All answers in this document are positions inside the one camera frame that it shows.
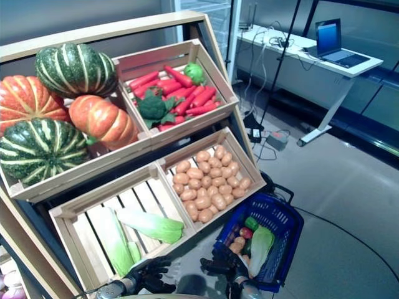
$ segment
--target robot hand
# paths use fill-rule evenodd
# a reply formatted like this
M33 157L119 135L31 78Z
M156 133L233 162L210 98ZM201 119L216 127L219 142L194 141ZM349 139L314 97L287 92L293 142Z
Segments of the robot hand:
M162 273L167 273L171 262L167 257L147 260L132 268L121 280L114 280L97 291L96 299L113 299L120 296L135 295L142 288L152 293L172 293L175 285L164 283Z
M213 260L201 259L201 265L209 272L224 274L227 278L226 296L230 299L258 299L261 293L248 277L248 269L225 245L213 250Z

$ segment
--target power adapter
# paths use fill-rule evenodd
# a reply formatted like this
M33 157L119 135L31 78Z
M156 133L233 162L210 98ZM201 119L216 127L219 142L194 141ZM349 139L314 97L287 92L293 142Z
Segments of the power adapter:
M267 138L266 142L269 143L278 151L282 151L286 148L288 143L288 135L281 132L272 132Z

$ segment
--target green pepper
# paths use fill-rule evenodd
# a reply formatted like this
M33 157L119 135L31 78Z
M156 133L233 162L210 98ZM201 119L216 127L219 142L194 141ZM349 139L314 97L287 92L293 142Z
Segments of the green pepper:
M257 228L259 227L259 224L257 223L257 221L255 220L255 218L249 216L247 219L245 219L244 225L251 229L252 231L257 230Z
M249 240L247 240L247 242L245 242L245 246L241 250L242 255L246 254L246 255L248 255L249 258L251 258L251 244L252 244L251 239L249 239Z

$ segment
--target laptop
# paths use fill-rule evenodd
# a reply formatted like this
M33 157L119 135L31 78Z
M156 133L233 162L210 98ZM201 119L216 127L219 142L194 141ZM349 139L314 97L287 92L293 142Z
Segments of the laptop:
M368 61L370 58L341 49L340 19L316 23L317 46L309 54L347 69Z

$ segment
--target pumpkin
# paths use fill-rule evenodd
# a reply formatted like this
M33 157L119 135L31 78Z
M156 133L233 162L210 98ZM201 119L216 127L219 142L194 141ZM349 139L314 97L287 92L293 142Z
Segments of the pumpkin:
M37 77L5 77L0 82L0 136L16 122L36 117L69 121L64 100Z
M137 140L138 128L130 116L96 95L77 97L69 108L69 116L78 129L110 150Z
M36 54L35 68L49 90L67 98L85 94L106 97L118 83L112 60L86 44L43 48Z
M34 118L6 128L0 139L2 170L32 185L88 159L86 140L66 121Z

